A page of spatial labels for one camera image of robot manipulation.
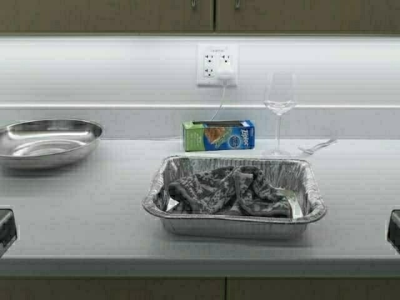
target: white countertop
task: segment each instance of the white countertop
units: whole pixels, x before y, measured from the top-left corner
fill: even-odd
[[[190,153],[257,156],[257,149]],[[289,149],[312,140],[283,141]],[[400,208],[400,141],[340,140],[311,162],[327,215],[295,241],[175,236],[141,200],[179,141],[104,140],[85,161],[41,172],[0,171],[0,204],[14,209],[19,240],[0,276],[395,276],[386,241]]]

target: glass stem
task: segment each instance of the glass stem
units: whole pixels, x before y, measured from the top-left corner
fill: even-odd
[[[281,143],[281,115],[276,115],[276,126],[275,126],[275,152],[279,152],[279,145]]]

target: dish towel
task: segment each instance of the dish towel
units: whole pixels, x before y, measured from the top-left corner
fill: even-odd
[[[292,218],[291,191],[273,187],[254,166],[222,167],[172,182],[169,195],[179,204],[170,213]]]

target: wine glass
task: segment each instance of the wine glass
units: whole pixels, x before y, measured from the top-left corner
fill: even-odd
[[[282,115],[296,106],[294,91],[295,77],[291,72],[275,72],[272,74],[269,89],[266,88],[264,104],[276,115],[275,149],[267,152],[273,156],[290,156],[281,150],[281,119]]]

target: ziploc box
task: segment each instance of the ziploc box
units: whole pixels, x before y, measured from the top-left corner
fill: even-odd
[[[182,126],[185,151],[254,148],[254,125],[249,120],[192,121]]]

